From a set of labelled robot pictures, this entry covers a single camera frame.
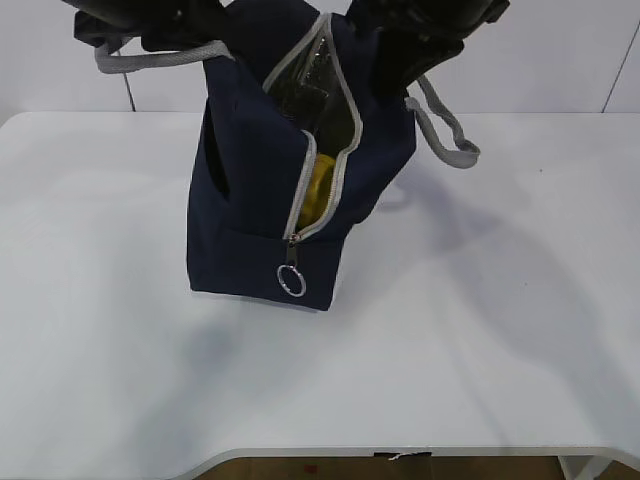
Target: zipper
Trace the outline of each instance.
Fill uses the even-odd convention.
[[[296,231],[296,225],[298,223],[298,218],[300,217],[300,212],[302,210],[305,196],[307,193],[307,189],[309,187],[309,183],[311,182],[311,178],[313,176],[313,171],[316,163],[317,157],[317,143],[313,135],[311,133],[303,130],[303,133],[309,139],[309,147],[307,148],[307,154],[305,156],[304,164],[302,166],[302,170],[300,173],[300,180],[298,181],[298,187],[296,188],[296,193],[291,205],[291,210],[289,211],[289,218],[287,220],[287,225],[285,227],[283,240],[287,245],[287,254],[286,254],[286,263],[278,267],[277,277],[280,286],[284,289],[292,297],[303,297],[307,292],[307,285],[305,282],[305,278],[298,270],[298,258],[297,258],[297,249],[298,244],[307,238],[317,234],[322,229],[324,229],[327,224],[333,218],[338,205],[340,204],[340,199],[342,197],[342,190],[344,187],[344,177],[347,170],[347,161],[349,155],[353,153],[356,148],[360,145],[360,140],[362,139],[362,130],[363,123],[360,118],[360,113],[358,112],[358,108],[356,106],[356,102],[353,99],[353,95],[351,90],[349,89],[349,85],[342,71],[342,67],[340,66],[340,61],[338,59],[338,52],[335,46],[335,42],[333,39],[333,30],[331,26],[331,18],[329,15],[321,15],[316,23],[313,25],[311,30],[303,37],[303,39],[292,49],[289,54],[285,56],[285,58],[274,68],[271,74],[267,77],[267,80],[264,83],[265,91],[268,91],[269,88],[273,85],[278,75],[293,61],[293,59],[304,49],[306,46],[313,41],[313,39],[317,36],[320,30],[324,30],[324,36],[327,40],[327,45],[329,48],[329,52],[331,55],[331,61],[333,63],[333,68],[338,78],[338,83],[340,85],[342,94],[347,101],[349,106],[349,111],[351,113],[351,118],[354,123],[354,135],[351,140],[351,143],[343,149],[336,158],[336,165],[333,173],[333,180],[331,183],[331,191],[329,193],[329,199],[327,201],[327,208],[325,209],[322,216],[313,224],[301,229],[300,231]],[[294,291],[287,284],[284,279],[284,272],[289,271],[293,275],[295,275],[298,279],[299,290]]]
[[[307,194],[309,182],[311,182],[311,178],[313,177],[313,169],[316,166],[316,157],[318,156],[316,139],[306,130],[302,132],[307,136],[309,145],[307,147],[307,154],[304,157],[304,163],[300,172],[298,187],[296,188],[296,193],[291,204],[291,210],[289,210],[289,219],[287,220],[287,226],[284,230],[284,240],[290,240],[291,236],[296,233],[296,224],[298,223],[300,211],[304,205],[304,197]]]
[[[325,209],[322,216],[313,224],[303,228],[299,232],[296,232],[296,223],[298,221],[298,217],[300,216],[300,210],[302,209],[302,205],[304,203],[304,197],[307,192],[307,188],[309,186],[309,182],[311,181],[311,176],[313,175],[313,168],[315,166],[316,155],[317,155],[317,145],[313,136],[309,134],[309,132],[304,132],[308,136],[313,139],[313,146],[316,150],[316,155],[312,158],[309,158],[309,151],[307,151],[307,156],[305,158],[305,165],[302,169],[302,174],[300,177],[300,182],[298,183],[298,189],[296,191],[296,196],[294,197],[294,202],[292,204],[291,211],[289,213],[289,221],[287,222],[287,227],[284,232],[284,240],[290,240],[293,234],[296,234],[297,242],[301,242],[311,237],[312,235],[320,232],[333,218],[333,215],[338,208],[338,204],[340,203],[340,199],[342,197],[342,189],[344,187],[344,176],[347,170],[347,160],[349,155],[355,151],[356,148],[360,145],[360,140],[362,139],[362,130],[363,124],[362,119],[360,118],[360,113],[358,112],[358,108],[356,107],[356,102],[353,99],[353,95],[351,94],[351,90],[349,89],[349,85],[347,84],[347,80],[342,72],[342,67],[340,66],[340,62],[338,60],[338,52],[336,50],[335,42],[333,40],[333,31],[331,28],[331,16],[328,16],[325,19],[325,23],[322,26],[322,29],[325,30],[325,37],[327,39],[327,44],[329,47],[329,52],[331,53],[331,61],[333,63],[333,68],[335,70],[336,76],[338,77],[338,83],[340,84],[340,88],[342,93],[349,105],[349,110],[351,112],[351,117],[354,123],[354,135],[351,140],[351,144],[343,149],[336,158],[336,166],[333,173],[333,181],[331,183],[331,191],[329,193],[329,200],[327,202],[327,208]]]

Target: zipper pull ring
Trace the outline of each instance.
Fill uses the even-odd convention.
[[[298,271],[298,242],[300,237],[297,234],[291,235],[287,243],[287,261],[284,265],[280,265],[277,270],[278,283],[282,289],[294,298],[304,297],[307,293],[307,282],[304,276]],[[299,291],[294,291],[284,279],[284,272],[293,273],[300,283]]]

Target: gray handle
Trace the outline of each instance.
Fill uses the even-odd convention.
[[[427,77],[424,75],[421,76],[418,79],[418,84],[427,99],[429,109],[451,128],[453,142],[456,144],[456,147],[458,147],[458,150],[448,150],[442,145],[431,119],[420,105],[420,102],[415,98],[409,97],[406,100],[407,108],[416,113],[416,120],[420,126],[420,130],[422,130],[422,134],[429,144],[429,147],[431,147],[431,150],[433,150],[433,153],[444,163],[455,168],[466,169],[476,165],[480,157],[480,149],[464,136],[464,130],[460,122],[444,103],[442,103],[442,100],[438,97],[438,94],[429,80],[427,80]]]
[[[214,57],[227,57],[234,60],[229,49],[220,40],[202,45],[184,52],[149,53],[144,55],[119,56],[109,55],[108,47],[96,48],[96,64],[98,70],[106,74],[132,73],[146,68],[164,68],[202,62]]]

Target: lunch bag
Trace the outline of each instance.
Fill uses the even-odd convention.
[[[137,57],[98,49],[98,65],[121,73],[204,59],[208,100],[187,213],[191,288],[328,310],[345,239],[414,154],[416,120],[446,163],[469,168],[480,152],[426,78],[419,85],[457,151],[443,147],[416,99],[373,95],[375,31],[356,34],[344,16],[303,0],[236,0],[227,11],[245,28],[241,55],[221,41]],[[314,135],[277,98],[318,39],[336,88]]]

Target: floor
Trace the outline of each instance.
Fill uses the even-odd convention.
[[[241,459],[200,480],[564,480],[555,457]],[[599,480],[640,480],[614,465]]]

